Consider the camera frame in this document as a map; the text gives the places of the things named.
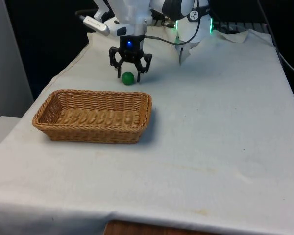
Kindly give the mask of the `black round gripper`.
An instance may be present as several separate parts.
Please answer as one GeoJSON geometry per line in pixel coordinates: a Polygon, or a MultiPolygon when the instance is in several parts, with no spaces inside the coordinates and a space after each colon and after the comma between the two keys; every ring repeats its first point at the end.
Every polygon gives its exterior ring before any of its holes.
{"type": "Polygon", "coordinates": [[[117,70],[117,78],[120,79],[122,74],[123,62],[133,63],[138,71],[137,82],[141,80],[141,74],[147,73],[152,60],[152,54],[144,54],[144,35],[140,36],[121,36],[119,48],[110,47],[109,60],[110,65],[117,70]],[[120,60],[116,60],[116,54],[120,55],[120,60]],[[145,66],[142,65],[141,59],[145,61],[145,66]]]}

